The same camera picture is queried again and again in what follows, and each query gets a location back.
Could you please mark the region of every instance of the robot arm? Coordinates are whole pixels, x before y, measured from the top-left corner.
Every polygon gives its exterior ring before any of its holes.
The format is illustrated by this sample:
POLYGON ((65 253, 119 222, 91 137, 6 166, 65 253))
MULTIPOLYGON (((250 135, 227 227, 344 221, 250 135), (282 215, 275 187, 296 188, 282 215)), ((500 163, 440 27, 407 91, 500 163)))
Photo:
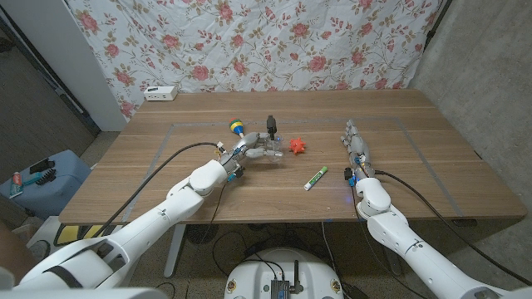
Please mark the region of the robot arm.
POLYGON ((353 170, 346 169, 346 179, 355 183, 358 214, 367 220, 367 229, 375 240, 402 257, 417 276, 439 298, 499 298, 509 292, 478 282, 423 241, 411 228, 405 216, 393 205, 388 192, 373 176, 369 149, 352 120, 347 123, 346 145, 353 170))
POLYGON ((230 152, 219 143, 220 162, 211 160, 176 184, 166 200, 109 236, 76 241, 36 265, 15 290, 118 287, 139 257, 173 225, 194 214, 216 184, 241 175, 245 157, 282 155, 268 149, 266 133, 251 133, 230 152))

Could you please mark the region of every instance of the green marker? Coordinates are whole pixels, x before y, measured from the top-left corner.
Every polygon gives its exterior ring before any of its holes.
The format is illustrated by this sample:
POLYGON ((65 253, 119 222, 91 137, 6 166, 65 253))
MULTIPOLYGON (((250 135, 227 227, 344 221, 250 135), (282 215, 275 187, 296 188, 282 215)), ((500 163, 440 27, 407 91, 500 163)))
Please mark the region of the green marker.
POLYGON ((305 190, 309 191, 313 186, 314 184, 319 180, 319 178, 321 178, 323 176, 323 174, 325 174, 327 172, 327 166, 323 166, 322 170, 320 170, 316 175, 314 175, 313 178, 311 178, 308 183, 306 183, 303 188, 305 188, 305 190))

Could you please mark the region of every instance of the blue container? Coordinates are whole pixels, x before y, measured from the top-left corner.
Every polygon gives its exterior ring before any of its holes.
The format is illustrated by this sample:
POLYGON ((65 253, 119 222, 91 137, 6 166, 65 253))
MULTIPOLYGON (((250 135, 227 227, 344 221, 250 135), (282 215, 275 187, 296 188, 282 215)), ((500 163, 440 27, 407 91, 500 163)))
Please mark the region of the blue container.
MULTIPOLYGON (((69 149, 54 154, 48 159, 56 163, 53 167, 57 171, 56 179, 42 186, 26 185, 22 194, 11 199, 43 220, 50 216, 58 216, 91 173, 91 169, 69 149)), ((22 181, 25 181, 30 175, 29 167, 20 173, 22 181)), ((0 185, 0 194, 3 197, 9 198, 10 186, 11 178, 0 185)))

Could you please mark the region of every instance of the white curtain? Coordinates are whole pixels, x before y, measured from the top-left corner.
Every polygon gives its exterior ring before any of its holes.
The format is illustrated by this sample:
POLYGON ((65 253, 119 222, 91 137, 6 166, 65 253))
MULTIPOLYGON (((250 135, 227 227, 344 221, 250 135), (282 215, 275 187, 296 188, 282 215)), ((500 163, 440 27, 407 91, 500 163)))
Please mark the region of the white curtain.
POLYGON ((407 86, 441 0, 67 1, 126 119, 180 92, 407 86))

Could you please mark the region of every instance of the power outlet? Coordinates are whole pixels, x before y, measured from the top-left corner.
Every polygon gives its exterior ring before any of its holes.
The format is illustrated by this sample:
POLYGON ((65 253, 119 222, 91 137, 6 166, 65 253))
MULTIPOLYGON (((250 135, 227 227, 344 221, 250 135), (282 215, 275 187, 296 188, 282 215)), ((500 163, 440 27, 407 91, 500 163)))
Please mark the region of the power outlet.
POLYGON ((177 96, 177 86, 148 86, 144 91, 147 100, 173 100, 177 96))

